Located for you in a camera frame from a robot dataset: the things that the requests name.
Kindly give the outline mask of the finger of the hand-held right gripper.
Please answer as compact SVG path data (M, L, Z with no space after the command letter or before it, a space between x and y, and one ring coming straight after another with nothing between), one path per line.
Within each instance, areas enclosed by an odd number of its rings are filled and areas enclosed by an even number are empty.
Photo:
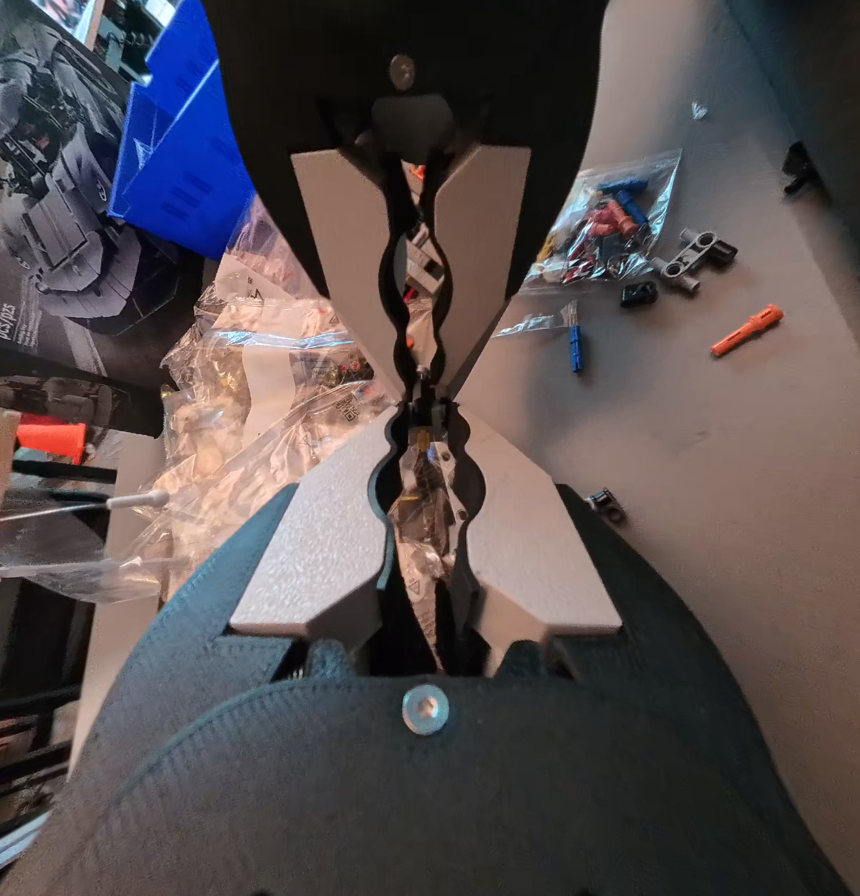
M437 326L443 394L460 391L505 311L530 158L525 147L474 145L435 196L434 237L450 288Z
M393 235L382 187L339 150L294 153L291 163L339 320L395 401L406 397L406 250Z

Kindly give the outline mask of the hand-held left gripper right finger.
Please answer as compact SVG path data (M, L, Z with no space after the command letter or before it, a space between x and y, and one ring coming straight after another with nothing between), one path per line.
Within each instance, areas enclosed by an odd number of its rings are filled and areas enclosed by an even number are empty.
M464 513L449 596L467 668L492 676L514 644L618 633L622 618L552 478L458 404L449 450Z

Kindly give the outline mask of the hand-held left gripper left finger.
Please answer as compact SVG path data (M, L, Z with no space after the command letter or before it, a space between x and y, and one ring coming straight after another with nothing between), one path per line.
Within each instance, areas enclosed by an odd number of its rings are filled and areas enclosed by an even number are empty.
M404 409L386 409L301 478L230 617L234 633L336 641L381 677L437 671L389 516L406 442Z

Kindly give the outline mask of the dark grey lego chassis frame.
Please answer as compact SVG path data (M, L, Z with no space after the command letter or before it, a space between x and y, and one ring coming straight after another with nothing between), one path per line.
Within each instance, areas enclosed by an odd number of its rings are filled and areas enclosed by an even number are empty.
M430 366L437 351L433 330L433 310L444 283L445 272L424 218L421 199L424 191L423 165L402 162L417 220L408 232L406 277L403 299L409 311L406 344L419 366Z

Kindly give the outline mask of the small black beam with holes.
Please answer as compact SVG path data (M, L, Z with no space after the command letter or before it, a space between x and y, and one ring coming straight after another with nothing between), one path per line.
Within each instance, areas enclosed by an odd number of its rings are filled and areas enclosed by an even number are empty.
M609 489L601 489L584 500L596 514L613 525L620 526L627 520L625 509Z

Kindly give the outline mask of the small clear bag of pins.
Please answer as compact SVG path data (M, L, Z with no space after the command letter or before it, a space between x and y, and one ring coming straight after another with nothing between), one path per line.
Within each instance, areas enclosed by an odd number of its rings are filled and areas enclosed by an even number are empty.
M523 290L622 281L653 271L682 150L577 174Z

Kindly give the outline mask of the pile of clear parts bags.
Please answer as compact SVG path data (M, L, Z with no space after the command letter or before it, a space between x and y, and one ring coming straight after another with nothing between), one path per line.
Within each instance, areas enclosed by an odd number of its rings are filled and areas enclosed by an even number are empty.
M164 357L165 460L133 545L162 557L163 598L245 521L341 447L391 399L259 197L240 218L194 323ZM0 538L0 564L18 539Z

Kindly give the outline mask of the grey block with yellow pins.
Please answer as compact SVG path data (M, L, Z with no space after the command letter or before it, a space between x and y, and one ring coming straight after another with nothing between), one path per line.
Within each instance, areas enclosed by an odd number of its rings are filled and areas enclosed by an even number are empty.
M447 438L449 398L445 387L437 384L429 366L416 367L411 396L407 401L408 426L426 430L433 441Z

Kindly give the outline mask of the orange lego pin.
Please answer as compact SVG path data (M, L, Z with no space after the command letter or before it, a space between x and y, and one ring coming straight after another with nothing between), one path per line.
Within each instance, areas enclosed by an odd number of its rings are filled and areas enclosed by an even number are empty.
M712 357L724 357L736 350L739 346L760 337L765 331L778 325L784 317L782 308L768 305L761 311L752 315L737 330L728 334L725 338L713 344L709 350Z

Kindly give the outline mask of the dark lego set box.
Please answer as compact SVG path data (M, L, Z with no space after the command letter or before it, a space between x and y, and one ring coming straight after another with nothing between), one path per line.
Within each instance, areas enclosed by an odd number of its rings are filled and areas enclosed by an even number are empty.
M129 89L0 1L0 406L158 436L204 259L112 215Z

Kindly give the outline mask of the small black lego piece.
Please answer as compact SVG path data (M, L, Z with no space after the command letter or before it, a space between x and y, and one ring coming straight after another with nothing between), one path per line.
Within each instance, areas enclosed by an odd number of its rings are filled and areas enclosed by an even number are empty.
M787 178L783 187L786 196L796 196L810 186L820 186L822 181L804 143L793 142L785 153L782 173Z

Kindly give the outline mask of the clear bag of mixed pieces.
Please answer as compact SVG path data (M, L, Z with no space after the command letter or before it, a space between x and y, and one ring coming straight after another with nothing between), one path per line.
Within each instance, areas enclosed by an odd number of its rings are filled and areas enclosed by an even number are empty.
M466 510L455 496L455 458L444 440L416 440L401 461L402 492L393 504L399 568L415 607L426 607L436 585L454 571Z

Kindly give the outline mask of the blue plastic bin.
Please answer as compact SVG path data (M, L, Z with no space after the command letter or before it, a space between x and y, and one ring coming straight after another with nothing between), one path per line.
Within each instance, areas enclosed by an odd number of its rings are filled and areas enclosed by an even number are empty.
M218 261L255 190L234 138L219 62L191 91L134 85L109 214Z
M189 95L217 60L217 45L203 3L180 2L147 55L148 87L155 94Z

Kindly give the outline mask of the dark grey beam with pins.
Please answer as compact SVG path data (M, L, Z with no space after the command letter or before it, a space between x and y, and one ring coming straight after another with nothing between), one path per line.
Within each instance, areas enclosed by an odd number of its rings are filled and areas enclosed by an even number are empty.
M678 252L669 260L652 256L650 267L665 285L687 296L699 290L695 272L707 265L718 270L731 266L738 248L718 237L713 230L682 230Z

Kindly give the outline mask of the orange plastic cone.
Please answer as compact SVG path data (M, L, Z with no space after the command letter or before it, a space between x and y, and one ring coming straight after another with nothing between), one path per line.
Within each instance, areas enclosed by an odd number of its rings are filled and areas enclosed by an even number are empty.
M53 454L80 465L86 456L88 428L78 424L20 424L17 439L23 449Z

